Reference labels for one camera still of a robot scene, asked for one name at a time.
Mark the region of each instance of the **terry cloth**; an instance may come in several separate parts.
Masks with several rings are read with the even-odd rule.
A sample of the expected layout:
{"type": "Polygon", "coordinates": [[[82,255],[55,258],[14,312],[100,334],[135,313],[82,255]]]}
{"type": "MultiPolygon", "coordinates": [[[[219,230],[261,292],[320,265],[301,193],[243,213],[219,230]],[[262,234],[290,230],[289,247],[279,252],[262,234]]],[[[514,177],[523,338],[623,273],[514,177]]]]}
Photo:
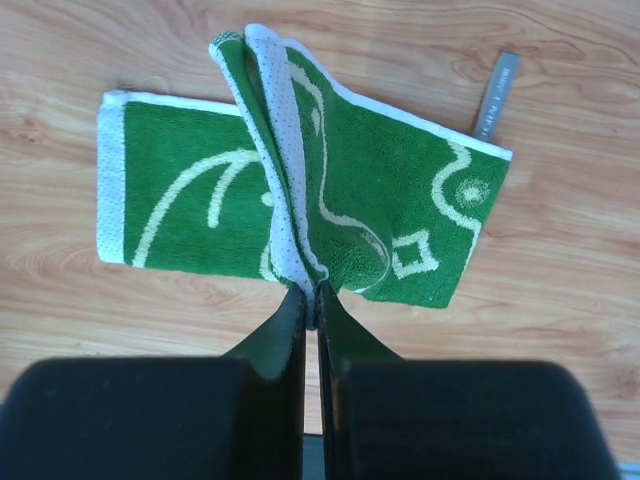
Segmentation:
{"type": "Polygon", "coordinates": [[[511,152],[351,92],[262,25],[210,54],[237,106],[105,94],[100,257],[445,307],[511,152]]]}

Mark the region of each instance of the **towel fold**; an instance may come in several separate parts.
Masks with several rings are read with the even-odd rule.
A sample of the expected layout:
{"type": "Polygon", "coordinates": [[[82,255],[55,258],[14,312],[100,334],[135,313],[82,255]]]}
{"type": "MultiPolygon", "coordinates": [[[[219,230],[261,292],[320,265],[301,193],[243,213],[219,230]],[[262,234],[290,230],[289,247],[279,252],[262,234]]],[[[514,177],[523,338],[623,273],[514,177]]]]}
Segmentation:
{"type": "Polygon", "coordinates": [[[511,152],[349,91],[261,25],[210,54],[237,106],[105,94],[100,258],[445,307],[511,152]]]}

